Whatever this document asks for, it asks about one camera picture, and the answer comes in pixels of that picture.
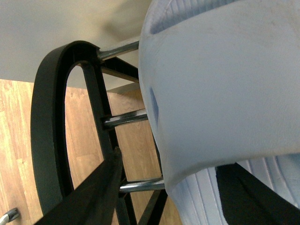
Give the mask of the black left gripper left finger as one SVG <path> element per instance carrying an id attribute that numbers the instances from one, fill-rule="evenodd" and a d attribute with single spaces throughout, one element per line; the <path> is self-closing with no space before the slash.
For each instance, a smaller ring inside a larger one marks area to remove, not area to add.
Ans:
<path id="1" fill-rule="evenodd" d="M 43 217 L 39 225 L 110 225 L 117 204 L 122 173 L 117 147 L 74 191 L 63 196 L 55 175 L 36 179 Z"/>

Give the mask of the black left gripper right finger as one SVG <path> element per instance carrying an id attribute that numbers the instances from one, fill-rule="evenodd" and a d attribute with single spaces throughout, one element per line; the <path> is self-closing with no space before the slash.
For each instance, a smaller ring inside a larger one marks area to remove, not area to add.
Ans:
<path id="1" fill-rule="evenodd" d="M 218 166 L 222 212 L 229 225 L 298 225 L 300 209 L 239 164 Z"/>

